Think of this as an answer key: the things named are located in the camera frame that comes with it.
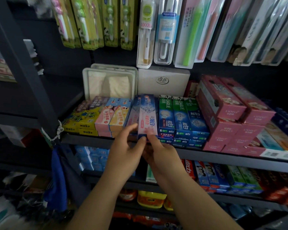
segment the white string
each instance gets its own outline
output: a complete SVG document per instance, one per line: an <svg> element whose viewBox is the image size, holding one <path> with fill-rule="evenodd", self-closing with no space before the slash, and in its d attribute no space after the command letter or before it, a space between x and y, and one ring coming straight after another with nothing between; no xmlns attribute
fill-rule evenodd
<svg viewBox="0 0 288 230"><path fill-rule="evenodd" d="M54 141L56 138L60 139L60 134L64 131L64 128L62 127L62 123L60 120L58 120L60 123L60 126L58 126L58 129L56 131L56 136L51 139L50 136L45 132L45 130L42 128L42 132L43 134L50 140L50 141Z"/></svg>

